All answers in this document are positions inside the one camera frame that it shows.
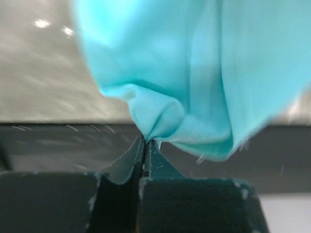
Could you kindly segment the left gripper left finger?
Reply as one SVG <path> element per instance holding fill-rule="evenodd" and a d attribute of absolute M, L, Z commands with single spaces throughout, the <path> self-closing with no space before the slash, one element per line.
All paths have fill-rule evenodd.
<path fill-rule="evenodd" d="M 143 136 L 137 136 L 130 148 L 104 171 L 104 177 L 116 185 L 127 183 L 137 170 L 137 166 L 140 170 L 144 146 Z"/>

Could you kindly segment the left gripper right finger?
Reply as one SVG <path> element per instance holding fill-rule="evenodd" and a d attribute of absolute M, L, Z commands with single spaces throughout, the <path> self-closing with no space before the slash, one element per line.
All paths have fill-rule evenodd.
<path fill-rule="evenodd" d="M 160 152 L 158 143 L 150 141 L 145 148 L 143 176 L 155 179 L 185 179 Z"/>

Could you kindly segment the teal t shirt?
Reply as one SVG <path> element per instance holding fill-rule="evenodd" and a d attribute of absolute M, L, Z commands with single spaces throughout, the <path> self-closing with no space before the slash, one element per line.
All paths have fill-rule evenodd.
<path fill-rule="evenodd" d="M 308 0 L 74 0 L 100 92 L 146 141 L 226 160 L 311 84 Z"/>

